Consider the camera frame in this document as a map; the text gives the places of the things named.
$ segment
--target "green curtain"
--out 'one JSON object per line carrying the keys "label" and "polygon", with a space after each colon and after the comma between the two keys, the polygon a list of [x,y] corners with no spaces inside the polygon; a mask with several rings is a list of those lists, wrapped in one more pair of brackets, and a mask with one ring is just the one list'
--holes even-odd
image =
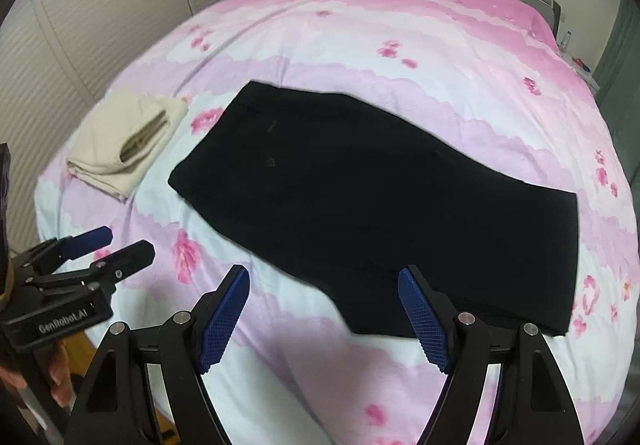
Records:
{"label": "green curtain", "polygon": [[600,85],[596,104],[609,126],[640,219],[640,9],[634,0],[620,1],[593,77]]}

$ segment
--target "nightstand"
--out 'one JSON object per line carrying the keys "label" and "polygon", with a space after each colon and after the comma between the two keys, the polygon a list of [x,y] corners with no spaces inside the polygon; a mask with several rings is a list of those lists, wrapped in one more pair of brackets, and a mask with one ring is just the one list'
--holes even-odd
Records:
{"label": "nightstand", "polygon": [[596,96],[596,93],[600,90],[600,85],[593,78],[593,74],[585,71],[584,69],[582,69],[582,67],[578,66],[574,62],[573,56],[568,52],[562,53],[562,59],[564,59],[569,64],[569,66],[571,66],[575,70],[575,72],[580,75],[580,78],[584,80],[586,85],[589,86],[591,94],[593,96]]}

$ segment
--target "folded towel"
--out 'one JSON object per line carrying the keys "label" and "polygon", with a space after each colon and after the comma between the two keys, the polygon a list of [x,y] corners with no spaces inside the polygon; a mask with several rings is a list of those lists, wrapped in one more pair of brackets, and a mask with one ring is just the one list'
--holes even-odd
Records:
{"label": "folded towel", "polygon": [[111,92],[78,129],[66,166],[80,180],[127,199],[186,113],[175,98]]}

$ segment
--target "wooden floor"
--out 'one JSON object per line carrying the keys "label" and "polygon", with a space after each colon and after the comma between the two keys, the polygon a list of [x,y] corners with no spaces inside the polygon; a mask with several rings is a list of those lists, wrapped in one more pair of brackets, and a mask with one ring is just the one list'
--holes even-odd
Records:
{"label": "wooden floor", "polygon": [[[94,358],[95,348],[89,341],[84,333],[78,333],[68,339],[65,339],[66,352],[69,355],[69,365],[72,373],[84,376],[91,360]],[[158,417],[158,423],[160,424],[160,431],[163,435],[169,431],[173,431],[173,435],[168,437],[164,443],[165,445],[178,445],[180,438],[178,438],[177,430],[174,425],[167,420],[164,416],[156,411]]]}

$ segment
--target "pink floral bedspread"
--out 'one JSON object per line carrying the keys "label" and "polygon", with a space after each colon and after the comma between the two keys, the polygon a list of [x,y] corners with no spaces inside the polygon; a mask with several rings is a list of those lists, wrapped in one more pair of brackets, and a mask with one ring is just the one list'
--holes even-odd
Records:
{"label": "pink floral bedspread", "polygon": [[[634,344],[636,219],[587,86],[542,17],[515,0],[225,0],[159,41],[111,86],[189,104],[136,193],[119,203],[72,178],[68,144],[36,192],[42,237],[109,225],[107,251],[140,238],[155,244],[155,263],[119,287],[115,317],[162,322],[242,263],[251,295],[225,359],[207,375],[235,443],[419,438],[444,381],[420,346],[351,335],[324,294],[215,233],[167,185],[249,80],[357,96],[489,167],[578,195],[570,331],[547,341],[592,443],[620,399]],[[90,332],[94,341],[105,327]],[[496,382],[492,367],[470,443],[484,440]]]}

